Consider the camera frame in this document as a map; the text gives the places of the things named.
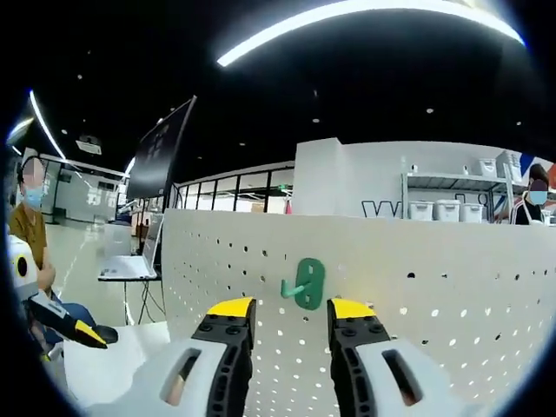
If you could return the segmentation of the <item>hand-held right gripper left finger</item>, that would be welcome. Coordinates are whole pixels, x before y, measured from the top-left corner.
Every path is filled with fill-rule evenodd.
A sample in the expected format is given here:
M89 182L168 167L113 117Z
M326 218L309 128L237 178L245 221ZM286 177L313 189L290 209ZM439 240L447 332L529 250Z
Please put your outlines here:
M242 416L253 375L256 299L215 304L187 339L139 367L131 416Z

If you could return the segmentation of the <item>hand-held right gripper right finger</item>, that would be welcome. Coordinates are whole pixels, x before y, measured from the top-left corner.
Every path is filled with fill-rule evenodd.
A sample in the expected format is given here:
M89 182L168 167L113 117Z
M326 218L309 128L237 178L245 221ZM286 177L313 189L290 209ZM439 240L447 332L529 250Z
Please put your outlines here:
M467 416L443 368L392 338L364 303L327 301L330 376L341 416Z

